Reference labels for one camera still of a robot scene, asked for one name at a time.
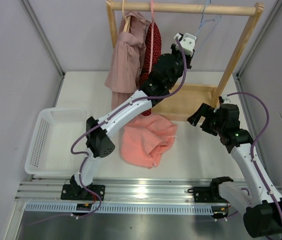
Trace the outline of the salmon pink skirt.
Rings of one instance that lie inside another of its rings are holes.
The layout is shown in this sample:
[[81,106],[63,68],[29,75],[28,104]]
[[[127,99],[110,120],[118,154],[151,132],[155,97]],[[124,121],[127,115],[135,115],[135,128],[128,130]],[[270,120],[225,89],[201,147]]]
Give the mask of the salmon pink skirt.
[[162,155],[173,146],[177,129],[161,115],[139,115],[123,127],[120,154],[131,165],[156,168]]

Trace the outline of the blue wire hanger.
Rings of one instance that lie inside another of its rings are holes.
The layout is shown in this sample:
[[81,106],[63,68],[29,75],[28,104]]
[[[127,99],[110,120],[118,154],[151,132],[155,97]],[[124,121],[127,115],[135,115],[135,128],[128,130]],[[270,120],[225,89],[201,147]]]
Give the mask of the blue wire hanger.
[[206,8],[212,4],[212,1],[211,0],[207,0],[205,2],[205,5],[203,7],[203,12],[202,12],[202,15],[201,15],[201,20],[200,20],[200,24],[199,24],[199,27],[195,33],[195,36],[197,38],[197,40],[199,39],[200,37],[200,31],[204,28],[204,26],[207,24],[207,23],[215,23],[214,26],[211,28],[211,30],[209,31],[209,33],[205,36],[205,38],[203,39],[203,41],[199,44],[199,46],[197,47],[196,49],[196,53],[199,53],[200,50],[203,48],[204,44],[206,43],[206,41],[208,40],[208,38],[210,37],[210,35],[213,33],[213,31],[215,30],[216,26],[219,24],[221,18],[222,18],[222,15],[217,15],[215,18],[211,18],[211,19],[207,19],[205,18],[205,10]]

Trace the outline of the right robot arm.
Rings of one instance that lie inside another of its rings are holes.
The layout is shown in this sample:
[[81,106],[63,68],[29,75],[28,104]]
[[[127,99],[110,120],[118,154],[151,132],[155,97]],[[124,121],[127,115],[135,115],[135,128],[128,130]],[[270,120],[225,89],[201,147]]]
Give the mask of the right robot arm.
[[228,201],[242,216],[248,234],[253,238],[282,235],[282,194],[276,189],[261,164],[250,133],[240,127],[237,105],[224,103],[214,108],[206,103],[187,121],[196,126],[204,118],[201,129],[214,136],[239,166],[248,185],[241,190],[230,177],[211,181],[209,196],[215,202]]

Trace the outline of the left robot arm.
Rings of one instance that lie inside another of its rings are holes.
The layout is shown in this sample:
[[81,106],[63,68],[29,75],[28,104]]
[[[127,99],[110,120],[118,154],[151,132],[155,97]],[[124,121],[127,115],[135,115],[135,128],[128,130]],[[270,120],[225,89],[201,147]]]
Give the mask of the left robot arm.
[[101,186],[92,187],[94,172],[102,158],[109,156],[115,145],[111,138],[128,122],[176,94],[184,84],[173,90],[179,78],[185,79],[191,68],[194,42],[171,45],[171,53],[159,56],[147,80],[124,103],[99,119],[86,120],[86,132],[71,146],[73,155],[84,155],[78,172],[74,173],[61,192],[62,200],[102,201]]

